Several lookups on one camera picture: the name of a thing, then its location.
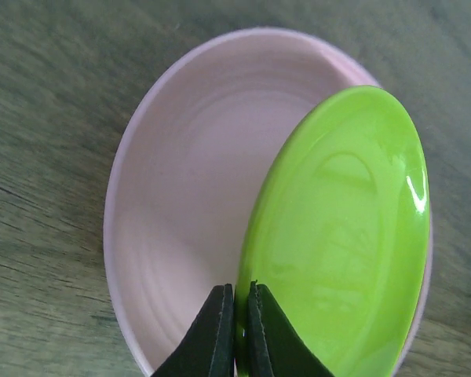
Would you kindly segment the plain pink plate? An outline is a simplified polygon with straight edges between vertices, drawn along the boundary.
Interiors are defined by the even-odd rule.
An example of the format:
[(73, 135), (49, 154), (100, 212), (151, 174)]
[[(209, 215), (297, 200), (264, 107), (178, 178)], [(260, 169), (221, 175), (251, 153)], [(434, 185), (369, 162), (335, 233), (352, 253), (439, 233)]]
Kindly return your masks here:
[[(362, 65), (298, 31), (257, 27), (194, 48), (148, 91), (119, 144), (104, 207), (104, 263), (115, 315), (142, 373), (154, 376), (207, 296), (236, 283), (252, 210), (279, 150), (310, 111), (354, 86)], [(432, 261), (432, 221), (418, 306)]]

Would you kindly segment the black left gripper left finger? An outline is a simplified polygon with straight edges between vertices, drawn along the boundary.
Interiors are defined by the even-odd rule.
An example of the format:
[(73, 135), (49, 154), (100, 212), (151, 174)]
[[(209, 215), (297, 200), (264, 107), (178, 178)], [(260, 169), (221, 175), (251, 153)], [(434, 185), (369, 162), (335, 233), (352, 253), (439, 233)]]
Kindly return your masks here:
[(207, 296), (178, 347), (153, 375), (233, 376), (234, 339), (232, 285), (217, 285)]

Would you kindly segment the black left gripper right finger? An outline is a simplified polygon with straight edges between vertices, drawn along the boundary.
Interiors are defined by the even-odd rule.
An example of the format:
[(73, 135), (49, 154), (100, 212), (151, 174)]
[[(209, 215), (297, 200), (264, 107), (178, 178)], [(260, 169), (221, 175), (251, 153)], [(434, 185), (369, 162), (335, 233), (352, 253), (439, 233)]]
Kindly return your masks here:
[(270, 289), (253, 281), (247, 298), (251, 376), (332, 377), (294, 330)]

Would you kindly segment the lime green plate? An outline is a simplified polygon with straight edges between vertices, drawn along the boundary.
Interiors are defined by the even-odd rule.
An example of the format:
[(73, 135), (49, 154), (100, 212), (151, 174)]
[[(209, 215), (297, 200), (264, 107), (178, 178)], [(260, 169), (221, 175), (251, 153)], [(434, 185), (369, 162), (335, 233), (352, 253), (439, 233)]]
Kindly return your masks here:
[(376, 86), (327, 98), (279, 150), (250, 216), (235, 288), (239, 374), (250, 370), (257, 282), (334, 375), (392, 375), (430, 236), (425, 157), (404, 106)]

